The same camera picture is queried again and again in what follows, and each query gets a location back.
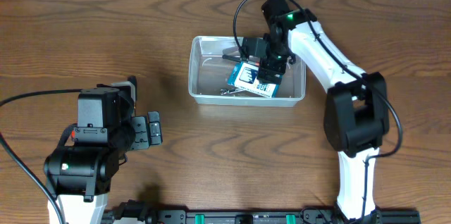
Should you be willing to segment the small claw hammer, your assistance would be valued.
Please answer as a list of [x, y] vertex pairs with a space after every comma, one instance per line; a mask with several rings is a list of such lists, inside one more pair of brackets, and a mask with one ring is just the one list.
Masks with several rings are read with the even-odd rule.
[[230, 55], [225, 55], [224, 54], [224, 55], [222, 55], [222, 59], [233, 61], [233, 62], [236, 62], [236, 63], [248, 63], [248, 64], [253, 65], [253, 66], [260, 66], [260, 62], [251, 61], [251, 60], [246, 59], [246, 58], [241, 58], [240, 56], [230, 56]]

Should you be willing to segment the white and teal box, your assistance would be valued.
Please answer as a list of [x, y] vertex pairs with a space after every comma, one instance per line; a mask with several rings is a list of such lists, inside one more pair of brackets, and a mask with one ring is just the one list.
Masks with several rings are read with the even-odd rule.
[[279, 85], [263, 83], [258, 79], [259, 67], [241, 62], [232, 69], [228, 84], [266, 98], [274, 98]]

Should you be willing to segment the silver combination wrench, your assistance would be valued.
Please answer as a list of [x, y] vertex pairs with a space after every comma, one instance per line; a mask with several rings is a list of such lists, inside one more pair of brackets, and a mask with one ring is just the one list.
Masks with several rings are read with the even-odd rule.
[[221, 96], [223, 95], [228, 95], [228, 94], [236, 94], [239, 92], [243, 92], [243, 89], [239, 89], [239, 88], [234, 88], [234, 89], [221, 89], [220, 90], [220, 94]]

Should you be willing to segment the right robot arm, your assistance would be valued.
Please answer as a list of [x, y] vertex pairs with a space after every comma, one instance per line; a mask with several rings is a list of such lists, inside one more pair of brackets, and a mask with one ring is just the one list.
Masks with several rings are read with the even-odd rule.
[[268, 33], [238, 44], [242, 60], [259, 58], [257, 79], [279, 85], [288, 65], [301, 59], [326, 92], [323, 129], [337, 151], [340, 190], [336, 220], [377, 223], [373, 173], [383, 136], [389, 131], [386, 83], [366, 73], [332, 43], [307, 8], [292, 0], [266, 0], [261, 6]]

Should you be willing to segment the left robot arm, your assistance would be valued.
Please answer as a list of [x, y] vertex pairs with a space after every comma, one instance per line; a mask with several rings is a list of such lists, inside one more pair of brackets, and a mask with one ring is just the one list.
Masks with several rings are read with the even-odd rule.
[[98, 84], [78, 95], [78, 121], [44, 162], [50, 223], [100, 223], [111, 181], [129, 151], [163, 142], [159, 113], [136, 116], [137, 79]]

